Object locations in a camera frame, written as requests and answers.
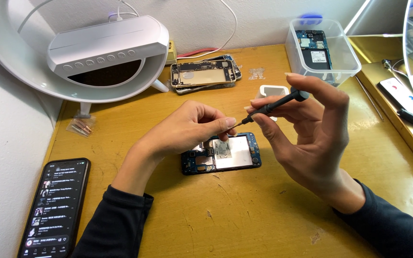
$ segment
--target phone screen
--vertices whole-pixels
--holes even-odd
[[[23,235],[20,258],[63,258],[76,237],[89,161],[49,162],[43,170]]]

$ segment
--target red cable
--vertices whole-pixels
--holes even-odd
[[[189,52],[189,53],[177,55],[176,57],[179,58],[179,57],[193,56],[195,54],[200,54],[200,53],[203,53],[203,52],[210,52],[210,51],[215,51],[215,50],[217,50],[217,48],[213,48],[213,47],[204,48],[204,49],[195,50],[195,51],[192,51],[192,52]]]

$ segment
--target screwdriver tip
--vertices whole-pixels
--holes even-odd
[[[237,127],[237,126],[239,126],[239,125],[242,125],[242,123],[240,122],[240,123],[238,123],[238,124],[234,125],[234,126],[233,126],[231,129],[229,129],[229,130],[234,129],[235,127]]]

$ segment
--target transparent container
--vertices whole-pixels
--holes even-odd
[[[296,30],[324,31],[332,70],[315,70],[306,65],[301,45],[295,33]],[[316,76],[336,87],[361,70],[361,63],[348,42],[344,30],[340,23],[334,20],[319,18],[292,20],[286,39],[286,53],[293,73]]]

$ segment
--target precision screwdriver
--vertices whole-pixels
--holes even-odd
[[[260,109],[254,111],[253,113],[249,114],[244,120],[241,120],[240,123],[236,124],[234,127],[232,127],[231,129],[242,125],[242,124],[247,124],[249,122],[254,122],[254,120],[251,118],[252,115],[256,114],[256,113],[262,113],[264,115],[268,115],[270,114],[274,109],[278,108],[279,106],[290,102],[291,100],[296,100],[298,102],[302,102],[306,99],[308,99],[308,97],[310,96],[310,93],[308,93],[307,91],[300,91],[297,90],[294,87],[291,87],[291,93],[289,95],[284,96],[283,98],[275,101],[272,104],[267,104],[263,107],[261,107]]]

